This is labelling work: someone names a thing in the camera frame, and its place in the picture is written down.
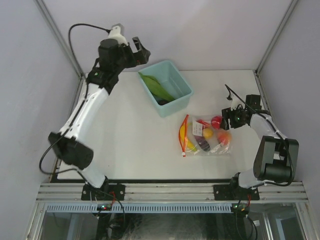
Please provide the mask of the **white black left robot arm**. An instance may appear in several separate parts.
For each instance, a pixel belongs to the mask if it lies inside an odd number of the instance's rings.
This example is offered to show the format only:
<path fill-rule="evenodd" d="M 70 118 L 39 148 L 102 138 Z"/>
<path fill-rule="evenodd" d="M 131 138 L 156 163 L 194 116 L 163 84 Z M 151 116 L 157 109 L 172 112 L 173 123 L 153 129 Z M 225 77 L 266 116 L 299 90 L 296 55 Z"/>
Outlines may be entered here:
<path fill-rule="evenodd" d="M 58 159 L 77 171 L 92 188 L 98 200 L 109 196 L 110 188 L 105 184 L 107 177 L 94 163 L 94 151 L 84 144 L 84 138 L 102 104 L 119 81 L 124 69 L 146 64 L 151 55 L 136 36 L 132 51 L 130 44 L 119 37 L 109 37 L 100 42 L 98 58 L 88 73 L 84 95 L 80 98 L 67 122 L 59 132 L 48 136 L 50 149 Z"/>

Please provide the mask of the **yellow fake lemon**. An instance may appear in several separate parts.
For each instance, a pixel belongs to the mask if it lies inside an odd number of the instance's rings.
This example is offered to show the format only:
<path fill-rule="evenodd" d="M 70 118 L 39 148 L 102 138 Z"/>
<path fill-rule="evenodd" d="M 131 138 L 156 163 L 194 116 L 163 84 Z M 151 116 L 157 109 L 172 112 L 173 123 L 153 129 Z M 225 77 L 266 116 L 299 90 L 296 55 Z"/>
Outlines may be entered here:
<path fill-rule="evenodd" d="M 212 137 L 214 136 L 214 131 L 213 131 L 212 129 L 210 129 L 210 128 L 204 128 L 204 129 L 202 130 L 202 136 L 203 136 L 206 140 L 208 140 L 208 139 L 210 139 L 210 138 L 212 138 Z"/>

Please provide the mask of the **red fake apple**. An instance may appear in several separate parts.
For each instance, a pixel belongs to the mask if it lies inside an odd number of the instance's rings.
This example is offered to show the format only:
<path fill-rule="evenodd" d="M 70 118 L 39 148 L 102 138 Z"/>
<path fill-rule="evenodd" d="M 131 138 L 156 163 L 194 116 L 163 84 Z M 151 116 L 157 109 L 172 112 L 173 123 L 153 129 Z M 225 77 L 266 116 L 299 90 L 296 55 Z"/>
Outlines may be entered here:
<path fill-rule="evenodd" d="M 220 129 L 221 128 L 221 123 L 222 123 L 222 116 L 221 115 L 216 115 L 211 119 L 211 126 L 214 129 Z"/>

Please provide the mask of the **orange fake fruit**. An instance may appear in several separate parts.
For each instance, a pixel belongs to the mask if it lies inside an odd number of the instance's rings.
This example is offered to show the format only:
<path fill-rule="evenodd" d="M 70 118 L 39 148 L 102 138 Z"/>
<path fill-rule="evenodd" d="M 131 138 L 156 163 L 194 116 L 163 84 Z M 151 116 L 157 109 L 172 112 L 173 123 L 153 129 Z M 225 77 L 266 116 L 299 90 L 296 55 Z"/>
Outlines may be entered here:
<path fill-rule="evenodd" d="M 232 141 L 232 135 L 228 131 L 218 131 L 216 133 L 216 138 L 219 144 L 226 146 Z"/>

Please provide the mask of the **green fake leafy vegetable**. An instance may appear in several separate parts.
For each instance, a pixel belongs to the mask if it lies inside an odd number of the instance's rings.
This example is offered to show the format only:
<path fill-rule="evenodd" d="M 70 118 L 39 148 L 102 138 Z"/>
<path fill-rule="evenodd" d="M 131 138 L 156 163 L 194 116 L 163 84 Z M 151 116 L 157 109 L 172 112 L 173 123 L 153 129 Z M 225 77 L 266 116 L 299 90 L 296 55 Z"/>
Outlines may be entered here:
<path fill-rule="evenodd" d="M 167 102 L 172 102 L 175 100 L 175 98 L 170 95 L 160 84 L 160 82 L 152 75 L 144 75 L 141 72 L 138 72 L 139 76 L 141 77 L 141 79 L 143 80 L 144 84 L 147 86 L 147 88 L 149 89 L 149 91 L 167 101 Z"/>

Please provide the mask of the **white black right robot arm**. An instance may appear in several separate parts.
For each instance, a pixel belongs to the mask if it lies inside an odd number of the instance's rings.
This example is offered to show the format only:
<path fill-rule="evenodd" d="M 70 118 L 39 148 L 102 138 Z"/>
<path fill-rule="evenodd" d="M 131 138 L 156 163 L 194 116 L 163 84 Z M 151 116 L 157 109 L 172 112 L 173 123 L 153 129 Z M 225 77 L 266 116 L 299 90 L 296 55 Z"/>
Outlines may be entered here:
<path fill-rule="evenodd" d="M 261 96 L 249 94 L 245 100 L 231 93 L 227 99 L 231 106 L 221 111 L 224 130 L 249 126 L 255 131 L 260 144 L 252 169 L 236 175 L 238 182 L 229 187 L 230 195 L 237 200 L 247 195 L 249 188 L 262 185 L 289 186 L 297 167 L 299 143 L 286 137 L 275 126 L 271 114 L 261 106 Z"/>

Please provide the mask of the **small dark fake food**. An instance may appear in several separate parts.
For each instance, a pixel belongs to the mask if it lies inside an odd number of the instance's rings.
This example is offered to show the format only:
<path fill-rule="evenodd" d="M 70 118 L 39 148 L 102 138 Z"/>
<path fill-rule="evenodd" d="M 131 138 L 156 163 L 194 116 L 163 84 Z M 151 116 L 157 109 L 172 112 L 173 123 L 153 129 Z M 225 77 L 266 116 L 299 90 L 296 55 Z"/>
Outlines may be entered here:
<path fill-rule="evenodd" d="M 161 100 L 158 100 L 157 103 L 160 105 L 160 106 L 163 106 L 165 104 L 167 104 L 168 102 L 164 99 L 161 99 Z"/>

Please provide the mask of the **yellow fake banana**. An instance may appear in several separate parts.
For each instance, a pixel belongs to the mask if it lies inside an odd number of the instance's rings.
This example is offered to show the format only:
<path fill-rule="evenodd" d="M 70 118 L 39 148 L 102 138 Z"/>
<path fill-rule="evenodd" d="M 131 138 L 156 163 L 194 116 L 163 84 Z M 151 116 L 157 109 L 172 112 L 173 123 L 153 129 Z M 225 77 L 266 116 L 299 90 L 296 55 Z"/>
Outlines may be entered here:
<path fill-rule="evenodd" d="M 187 150 L 192 151 L 192 152 L 196 152 L 197 148 L 196 146 L 191 142 L 191 140 L 189 140 L 188 135 L 188 125 L 182 125 L 179 129 L 179 142 L 180 142 L 180 146 L 183 152 L 187 152 Z"/>

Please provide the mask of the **purple fake eggplant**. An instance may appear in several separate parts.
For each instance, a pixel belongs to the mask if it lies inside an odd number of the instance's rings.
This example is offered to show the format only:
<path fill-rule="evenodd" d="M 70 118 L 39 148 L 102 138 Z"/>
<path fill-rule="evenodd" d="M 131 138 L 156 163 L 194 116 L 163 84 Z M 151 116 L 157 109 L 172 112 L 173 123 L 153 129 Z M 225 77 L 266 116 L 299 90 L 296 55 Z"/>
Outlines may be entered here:
<path fill-rule="evenodd" d="M 210 144 L 203 136 L 195 136 L 195 140 L 203 151 L 209 152 L 211 150 Z"/>

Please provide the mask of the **clear zip top bag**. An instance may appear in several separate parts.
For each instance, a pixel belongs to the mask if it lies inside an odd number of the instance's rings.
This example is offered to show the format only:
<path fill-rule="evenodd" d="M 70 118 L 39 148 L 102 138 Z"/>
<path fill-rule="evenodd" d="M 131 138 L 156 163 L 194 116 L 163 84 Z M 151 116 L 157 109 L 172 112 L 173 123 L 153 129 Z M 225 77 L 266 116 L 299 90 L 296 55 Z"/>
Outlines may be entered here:
<path fill-rule="evenodd" d="M 178 130 L 183 157 L 228 155 L 232 150 L 232 134 L 221 128 L 221 115 L 187 114 Z"/>

